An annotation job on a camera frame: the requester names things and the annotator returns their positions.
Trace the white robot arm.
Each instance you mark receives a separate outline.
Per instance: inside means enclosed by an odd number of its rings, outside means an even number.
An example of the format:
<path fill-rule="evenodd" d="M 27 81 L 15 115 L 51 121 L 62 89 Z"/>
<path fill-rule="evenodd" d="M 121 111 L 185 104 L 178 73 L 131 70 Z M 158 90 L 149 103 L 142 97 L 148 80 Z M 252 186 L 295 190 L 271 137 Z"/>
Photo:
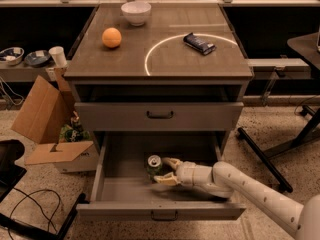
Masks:
<path fill-rule="evenodd" d="M 224 161 L 213 166 L 168 157 L 162 161 L 173 172 L 156 175 L 157 183 L 195 187 L 222 198 L 238 191 L 295 240 L 320 240 L 320 195 L 302 205 Z"/>

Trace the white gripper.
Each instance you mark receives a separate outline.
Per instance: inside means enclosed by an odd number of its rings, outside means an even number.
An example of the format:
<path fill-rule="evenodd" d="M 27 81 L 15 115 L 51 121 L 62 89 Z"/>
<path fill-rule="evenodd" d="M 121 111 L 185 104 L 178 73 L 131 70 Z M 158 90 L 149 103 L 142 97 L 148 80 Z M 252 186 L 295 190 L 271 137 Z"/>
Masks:
<path fill-rule="evenodd" d="M 170 166 L 173 172 L 165 175 L 157 175 L 154 180 L 163 185 L 176 186 L 202 186 L 213 182 L 212 168 L 210 166 L 198 165 L 193 162 L 182 162 L 180 159 L 163 157 L 162 162 Z"/>

